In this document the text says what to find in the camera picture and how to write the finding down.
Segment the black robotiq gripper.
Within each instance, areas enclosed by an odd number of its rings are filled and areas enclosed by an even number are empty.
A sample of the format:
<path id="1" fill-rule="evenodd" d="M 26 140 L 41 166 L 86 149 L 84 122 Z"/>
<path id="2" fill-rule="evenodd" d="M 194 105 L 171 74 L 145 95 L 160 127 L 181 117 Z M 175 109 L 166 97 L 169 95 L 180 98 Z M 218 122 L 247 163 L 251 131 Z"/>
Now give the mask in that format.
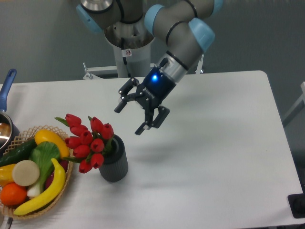
<path id="1" fill-rule="evenodd" d="M 135 131 L 136 135 L 141 135 L 144 130 L 159 128 L 164 122 L 170 110 L 164 106 L 159 106 L 168 94 L 174 89 L 176 83 L 160 71 L 160 68 L 153 67 L 142 83 L 136 78 L 129 80 L 119 89 L 120 102 L 114 109 L 120 113 L 128 102 L 136 100 L 145 110 L 145 120 Z M 129 92 L 137 87 L 135 97 Z M 158 108 L 158 115 L 153 119 L 154 109 Z"/>

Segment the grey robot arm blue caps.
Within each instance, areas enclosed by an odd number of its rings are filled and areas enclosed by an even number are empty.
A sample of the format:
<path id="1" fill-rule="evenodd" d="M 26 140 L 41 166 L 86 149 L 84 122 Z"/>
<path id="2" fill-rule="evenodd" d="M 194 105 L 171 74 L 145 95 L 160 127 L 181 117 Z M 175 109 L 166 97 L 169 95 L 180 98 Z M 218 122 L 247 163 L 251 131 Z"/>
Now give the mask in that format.
<path id="1" fill-rule="evenodd" d="M 136 130 L 158 128 L 169 109 L 162 101 L 215 39 L 204 20 L 222 7 L 220 0 L 181 0 L 143 10 L 141 0 L 82 0 L 79 18 L 94 33 L 103 32 L 113 47 L 117 74 L 127 78 L 119 90 L 119 113 L 130 101 L 145 112 Z"/>

